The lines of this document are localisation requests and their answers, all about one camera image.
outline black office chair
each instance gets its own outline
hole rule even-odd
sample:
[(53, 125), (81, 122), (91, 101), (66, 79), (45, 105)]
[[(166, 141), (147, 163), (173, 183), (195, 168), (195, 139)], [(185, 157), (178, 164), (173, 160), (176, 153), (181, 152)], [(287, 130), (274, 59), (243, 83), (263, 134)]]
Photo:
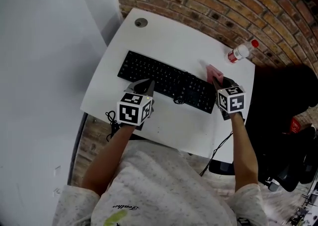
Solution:
[[(318, 104), (318, 79), (307, 66), (282, 70), (255, 69), (246, 130), (256, 153), (259, 181), (270, 190), (276, 180), (287, 191), (299, 182), (311, 182), (318, 168), (314, 152), (318, 145), (315, 129), (289, 132), (291, 119)], [(233, 164), (213, 160), (213, 173), (233, 175)]]

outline plastic bottle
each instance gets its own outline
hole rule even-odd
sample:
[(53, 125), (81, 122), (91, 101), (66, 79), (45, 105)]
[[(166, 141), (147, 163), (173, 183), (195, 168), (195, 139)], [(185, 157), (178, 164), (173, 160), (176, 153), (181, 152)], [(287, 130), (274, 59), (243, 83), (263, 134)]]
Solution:
[(254, 49), (258, 47), (258, 41), (252, 40), (250, 42), (245, 42), (239, 46), (237, 46), (235, 49), (230, 51), (225, 58), (230, 61), (230, 63), (234, 64), (237, 61), (246, 58), (249, 56), (249, 53)]

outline person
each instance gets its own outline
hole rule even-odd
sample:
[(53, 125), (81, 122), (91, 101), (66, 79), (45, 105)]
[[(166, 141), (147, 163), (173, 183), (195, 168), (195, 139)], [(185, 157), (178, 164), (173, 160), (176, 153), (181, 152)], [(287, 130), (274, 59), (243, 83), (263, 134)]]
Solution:
[(178, 150), (129, 141), (123, 126), (88, 167), (81, 188), (65, 186), (54, 226), (266, 226), (257, 159), (239, 113), (230, 115), (235, 193), (225, 202)]

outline gray t-shirt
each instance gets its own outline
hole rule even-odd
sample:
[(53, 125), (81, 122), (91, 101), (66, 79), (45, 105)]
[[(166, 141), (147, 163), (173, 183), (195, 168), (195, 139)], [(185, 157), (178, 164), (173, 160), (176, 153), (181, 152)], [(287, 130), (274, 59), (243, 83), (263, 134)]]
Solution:
[(99, 197), (65, 186), (54, 226), (266, 226), (260, 188), (249, 184), (227, 202), (175, 149), (130, 141), (109, 189)]

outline white desk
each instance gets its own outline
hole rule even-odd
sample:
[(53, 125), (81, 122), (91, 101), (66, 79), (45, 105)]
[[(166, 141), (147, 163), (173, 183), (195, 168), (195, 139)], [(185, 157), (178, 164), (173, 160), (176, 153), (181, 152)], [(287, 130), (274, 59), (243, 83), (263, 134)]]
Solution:
[[(137, 18), (146, 18), (148, 25), (135, 26)], [(117, 31), (89, 84), (81, 110), (108, 122), (105, 112), (116, 111), (116, 103), (129, 82), (117, 77), (129, 50), (157, 59), (206, 80), (201, 61), (212, 64), (225, 76), (242, 85), (247, 93), (246, 118), (254, 81), (255, 65), (244, 59), (227, 64), (224, 55), (230, 48), (217, 40), (171, 19), (133, 9)], [(146, 139), (203, 157), (213, 150), (232, 130), (231, 121), (224, 121), (214, 105), (212, 114), (189, 105), (177, 105), (169, 97), (154, 93), (154, 113), (142, 131), (134, 133)], [(218, 150), (215, 160), (233, 162), (233, 138)]]

